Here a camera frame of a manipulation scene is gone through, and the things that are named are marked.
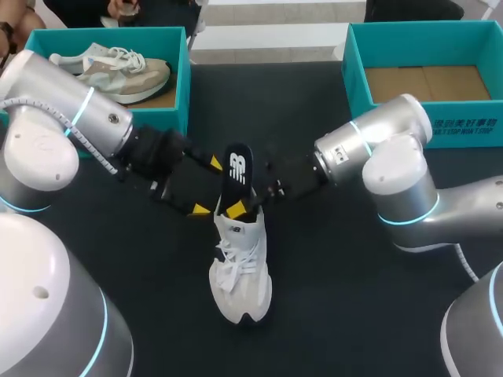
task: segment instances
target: shoe tongue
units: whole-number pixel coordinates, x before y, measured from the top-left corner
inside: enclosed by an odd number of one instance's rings
[[[260,237],[260,224],[244,223],[241,221],[231,220],[223,215],[218,216],[219,227],[223,239],[228,240],[232,247],[237,247],[242,250],[252,249]]]

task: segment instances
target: white shoelace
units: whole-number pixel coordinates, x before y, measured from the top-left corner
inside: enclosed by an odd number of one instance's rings
[[[243,251],[231,247],[227,240],[221,240],[216,247],[222,250],[226,258],[222,265],[218,265],[217,285],[224,291],[231,292],[241,275],[257,270],[257,247],[255,245],[251,250]]]
[[[110,68],[113,71],[127,69],[131,73],[138,73],[147,67],[143,55],[135,53],[133,50],[127,51],[120,47],[112,47],[108,53],[116,54],[116,66]]]

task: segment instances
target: white sneaker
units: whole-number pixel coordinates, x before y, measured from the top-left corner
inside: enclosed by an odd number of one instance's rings
[[[273,293],[266,257],[264,214],[260,208],[255,223],[217,215],[214,220],[221,241],[210,268],[211,292],[223,316],[235,324],[259,322],[267,314]]]
[[[160,92],[170,78],[166,61],[145,59],[140,53],[119,47],[107,49],[97,43],[77,57],[53,54],[50,61],[88,86],[120,104],[148,100]]]
[[[62,57],[58,53],[53,53],[49,61],[64,71],[72,75],[81,75],[84,73],[83,61],[86,57],[116,57],[117,52],[97,43],[91,43],[91,46],[76,57]]]

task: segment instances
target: teal shoe box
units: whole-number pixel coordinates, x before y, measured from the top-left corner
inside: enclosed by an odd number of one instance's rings
[[[351,24],[342,72],[354,118],[384,102],[378,97],[412,91],[431,120],[429,148],[503,146],[503,30],[495,21]]]
[[[73,57],[96,42],[108,48],[122,47],[145,58],[167,61],[177,74],[173,108],[132,108],[134,125],[148,124],[159,130],[175,128],[184,135],[189,121],[190,60],[183,27],[118,27],[95,29],[35,30],[26,49],[49,58],[52,53]]]

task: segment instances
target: beige sneaker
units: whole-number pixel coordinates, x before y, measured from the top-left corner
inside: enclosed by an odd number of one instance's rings
[[[77,79],[120,104],[144,101],[166,85],[171,73],[166,61],[116,50],[116,57],[83,57],[84,72]]]

